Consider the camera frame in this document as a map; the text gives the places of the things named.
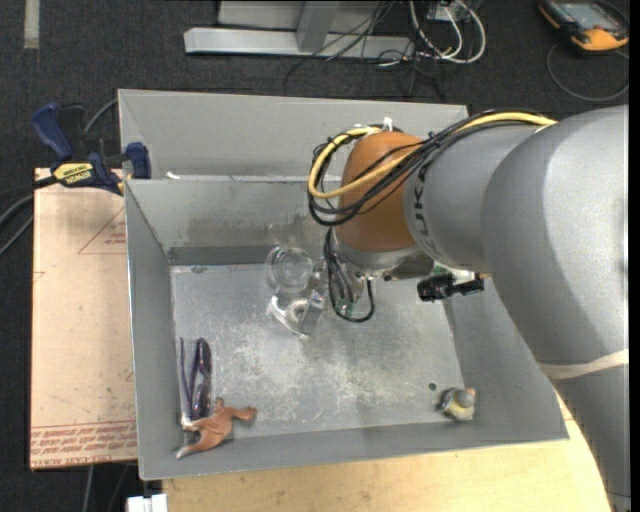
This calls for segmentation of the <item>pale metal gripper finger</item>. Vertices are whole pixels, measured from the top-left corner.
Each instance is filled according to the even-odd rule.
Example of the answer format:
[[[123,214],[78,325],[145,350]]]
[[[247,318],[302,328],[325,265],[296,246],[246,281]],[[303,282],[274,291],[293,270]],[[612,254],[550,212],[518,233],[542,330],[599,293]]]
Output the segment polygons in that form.
[[[326,297],[322,294],[313,293],[304,301],[298,321],[301,335],[310,336],[313,333],[325,308]]]
[[[267,313],[288,330],[299,330],[302,315],[306,309],[306,300],[294,299],[285,306],[273,295],[267,305]]]

